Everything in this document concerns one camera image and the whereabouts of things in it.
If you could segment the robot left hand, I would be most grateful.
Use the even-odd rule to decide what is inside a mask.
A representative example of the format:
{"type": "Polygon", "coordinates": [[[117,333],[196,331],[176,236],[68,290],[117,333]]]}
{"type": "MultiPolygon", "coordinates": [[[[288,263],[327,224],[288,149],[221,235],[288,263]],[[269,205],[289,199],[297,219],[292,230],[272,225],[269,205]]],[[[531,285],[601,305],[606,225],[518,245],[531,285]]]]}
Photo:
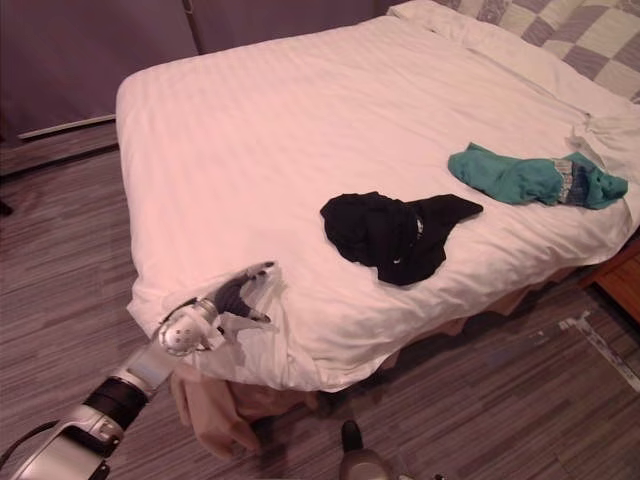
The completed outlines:
{"type": "Polygon", "coordinates": [[[274,266],[274,261],[251,265],[208,293],[206,298],[219,314],[229,313],[254,322],[268,324],[271,322],[270,317],[250,307],[243,299],[241,291],[245,285],[267,276],[274,266]]]}

